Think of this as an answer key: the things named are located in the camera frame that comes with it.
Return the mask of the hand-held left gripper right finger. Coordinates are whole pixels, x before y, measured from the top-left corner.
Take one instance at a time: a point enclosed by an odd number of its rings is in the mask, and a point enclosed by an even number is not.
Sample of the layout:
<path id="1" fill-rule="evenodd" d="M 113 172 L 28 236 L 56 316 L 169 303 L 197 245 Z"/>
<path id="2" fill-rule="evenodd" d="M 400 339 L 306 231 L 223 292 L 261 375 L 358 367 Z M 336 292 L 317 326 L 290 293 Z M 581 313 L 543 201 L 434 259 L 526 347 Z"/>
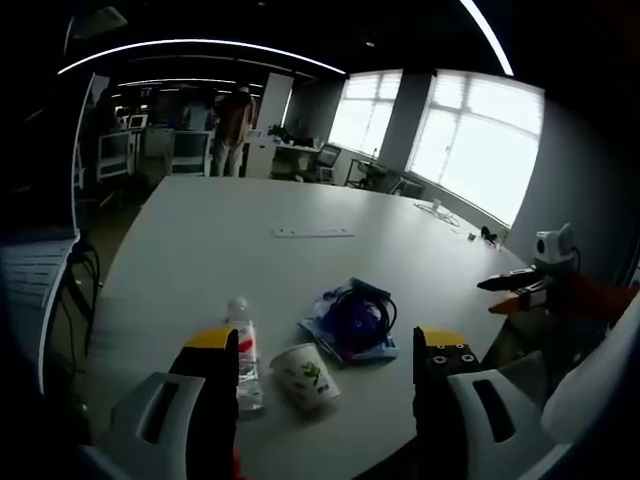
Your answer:
<path id="1" fill-rule="evenodd" d="M 422 479 L 518 479 L 553 449 L 539 406 L 455 332 L 414 328 L 413 384 Z"/>

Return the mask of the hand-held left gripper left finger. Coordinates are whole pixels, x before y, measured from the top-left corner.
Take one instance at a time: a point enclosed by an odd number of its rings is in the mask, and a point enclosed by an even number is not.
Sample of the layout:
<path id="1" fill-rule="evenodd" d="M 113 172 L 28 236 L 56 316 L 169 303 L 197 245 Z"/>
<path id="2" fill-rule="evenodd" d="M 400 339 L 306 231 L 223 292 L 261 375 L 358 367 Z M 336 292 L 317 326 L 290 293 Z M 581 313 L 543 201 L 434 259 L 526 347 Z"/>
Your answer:
<path id="1" fill-rule="evenodd" d="M 113 407 L 84 453 L 101 479 L 236 479 L 238 382 L 238 330 L 200 332 Z"/>

